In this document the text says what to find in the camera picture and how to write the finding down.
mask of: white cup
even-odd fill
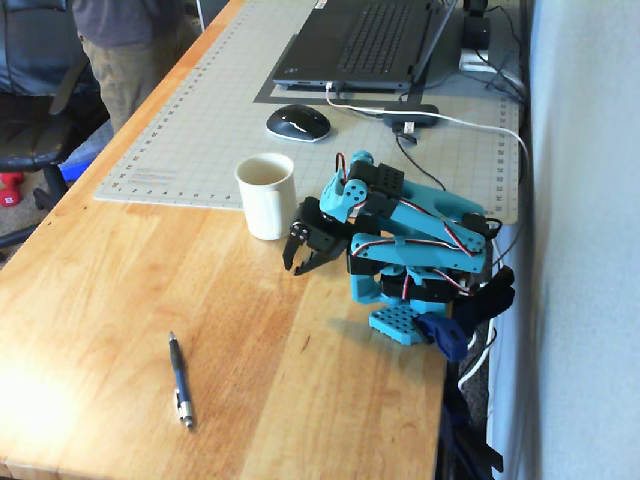
[[[289,235],[297,208],[293,161],[279,153],[259,153],[240,162],[235,174],[251,234],[261,240]]]

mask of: black device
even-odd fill
[[[301,142],[317,142],[331,130],[327,117],[306,105],[287,105],[267,120],[267,130],[282,138]]]
[[[273,76],[284,85],[406,89],[423,80],[457,0],[319,0]]]
[[[489,0],[464,0],[464,11],[471,17],[482,17],[489,4]]]
[[[462,27],[462,48],[488,50],[491,39],[491,24],[488,18],[465,17]]]
[[[438,123],[438,117],[428,115],[420,115],[414,112],[435,113],[438,115],[440,111],[435,105],[408,105],[401,103],[392,108],[385,108],[385,112],[407,112],[407,113],[383,113],[382,121],[387,127],[393,128],[395,125],[403,125],[406,122],[412,122],[417,128],[433,127]]]

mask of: cutting mat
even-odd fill
[[[259,152],[293,159],[300,199],[320,194],[338,151],[350,158],[368,150],[377,162],[404,170],[408,180],[435,187],[406,160],[381,121],[314,105],[332,124],[331,135],[321,142],[293,142],[266,131],[265,122],[278,105],[254,100],[314,5],[313,0],[248,1],[105,177],[95,198],[239,209],[234,166]],[[305,103],[301,97],[321,100],[323,95],[280,87],[274,91],[290,98],[283,104]],[[397,95],[363,98],[390,101]],[[451,78],[421,102],[436,104],[445,115],[518,129],[515,103],[462,77]],[[518,145],[513,138],[440,122],[421,130],[418,140],[407,150],[450,191],[483,205],[487,214],[505,223],[517,220]]]

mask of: office chair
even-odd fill
[[[109,118],[88,65],[70,1],[0,0],[0,173],[42,170],[40,209],[67,191],[58,164]],[[0,249],[36,227],[0,236]]]

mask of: laptop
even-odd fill
[[[282,85],[408,89],[423,81],[456,0],[318,0],[276,68]]]

